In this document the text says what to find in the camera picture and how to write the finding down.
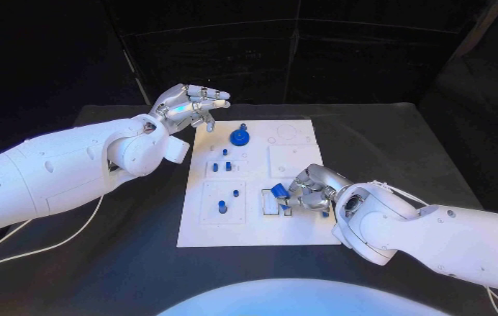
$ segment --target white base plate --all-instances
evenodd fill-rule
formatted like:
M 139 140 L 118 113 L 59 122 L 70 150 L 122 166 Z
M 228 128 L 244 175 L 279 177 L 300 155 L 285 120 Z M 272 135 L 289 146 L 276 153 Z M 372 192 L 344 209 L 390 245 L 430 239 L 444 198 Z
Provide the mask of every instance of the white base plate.
M 262 211 L 262 190 L 277 183 L 288 188 L 308 165 L 322 164 L 311 121 L 247 120 L 250 140 L 236 147 L 228 136 L 240 123 L 216 122 L 211 133 L 197 128 L 177 247 L 339 244 L 331 233 L 334 216 L 323 218 L 302 207 L 292 207 L 292 216 L 280 208 L 277 215 Z

